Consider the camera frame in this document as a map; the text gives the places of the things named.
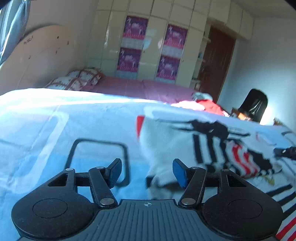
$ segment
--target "poster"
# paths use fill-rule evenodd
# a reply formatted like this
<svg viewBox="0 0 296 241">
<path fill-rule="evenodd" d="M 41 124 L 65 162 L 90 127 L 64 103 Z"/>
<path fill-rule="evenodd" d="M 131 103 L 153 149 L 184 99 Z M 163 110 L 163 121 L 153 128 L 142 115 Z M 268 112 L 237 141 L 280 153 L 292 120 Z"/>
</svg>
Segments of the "poster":
<svg viewBox="0 0 296 241">
<path fill-rule="evenodd" d="M 147 18 L 127 16 L 124 24 L 121 46 L 125 48 L 142 49 L 147 26 Z"/>
<path fill-rule="evenodd" d="M 187 33 L 188 29 L 169 24 L 165 34 L 162 54 L 181 59 Z"/>
<path fill-rule="evenodd" d="M 180 59 L 161 55 L 155 80 L 174 84 L 177 79 L 179 64 Z"/>
<path fill-rule="evenodd" d="M 116 77 L 136 79 L 142 50 L 120 48 Z"/>
</svg>

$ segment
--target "pink bed sheet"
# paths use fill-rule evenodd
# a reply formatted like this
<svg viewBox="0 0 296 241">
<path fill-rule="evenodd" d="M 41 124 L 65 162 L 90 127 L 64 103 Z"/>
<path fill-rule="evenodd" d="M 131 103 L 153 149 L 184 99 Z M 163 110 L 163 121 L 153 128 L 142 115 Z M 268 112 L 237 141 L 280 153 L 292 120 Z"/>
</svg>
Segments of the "pink bed sheet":
<svg viewBox="0 0 296 241">
<path fill-rule="evenodd" d="M 138 81 L 115 77 L 106 77 L 95 86 L 86 85 L 81 91 L 156 100 L 169 104 L 191 101 L 195 92 L 189 88 L 152 80 Z"/>
</svg>

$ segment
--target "ceiling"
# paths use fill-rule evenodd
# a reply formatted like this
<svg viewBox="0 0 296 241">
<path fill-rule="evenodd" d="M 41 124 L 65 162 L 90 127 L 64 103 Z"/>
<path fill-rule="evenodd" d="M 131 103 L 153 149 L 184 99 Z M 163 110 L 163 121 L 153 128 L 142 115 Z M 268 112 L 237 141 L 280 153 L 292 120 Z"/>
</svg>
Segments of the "ceiling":
<svg viewBox="0 0 296 241">
<path fill-rule="evenodd" d="M 233 0 L 254 17 L 296 19 L 294 10 L 285 0 Z"/>
</svg>

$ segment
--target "black chair backrest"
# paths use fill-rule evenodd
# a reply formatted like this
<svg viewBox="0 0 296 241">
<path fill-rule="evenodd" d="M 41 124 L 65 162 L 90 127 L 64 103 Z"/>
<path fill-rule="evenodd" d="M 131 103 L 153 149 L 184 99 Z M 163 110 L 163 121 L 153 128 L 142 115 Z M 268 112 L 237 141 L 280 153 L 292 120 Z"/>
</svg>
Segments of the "black chair backrest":
<svg viewBox="0 0 296 241">
<path fill-rule="evenodd" d="M 263 113 L 267 107 L 267 96 L 260 90 L 251 89 L 244 103 L 238 109 L 240 112 L 247 114 L 255 122 L 260 122 Z"/>
</svg>

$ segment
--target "gray ribbed plate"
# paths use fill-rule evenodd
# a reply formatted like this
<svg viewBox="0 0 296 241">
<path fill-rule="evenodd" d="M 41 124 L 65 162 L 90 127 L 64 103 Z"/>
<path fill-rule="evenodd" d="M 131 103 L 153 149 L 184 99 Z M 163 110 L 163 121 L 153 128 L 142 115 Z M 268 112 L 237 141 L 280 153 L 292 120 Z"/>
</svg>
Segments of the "gray ribbed plate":
<svg viewBox="0 0 296 241">
<path fill-rule="evenodd" d="M 174 200 L 123 200 L 101 210 L 79 234 L 64 241 L 226 241 L 209 230 L 194 210 Z"/>
</svg>

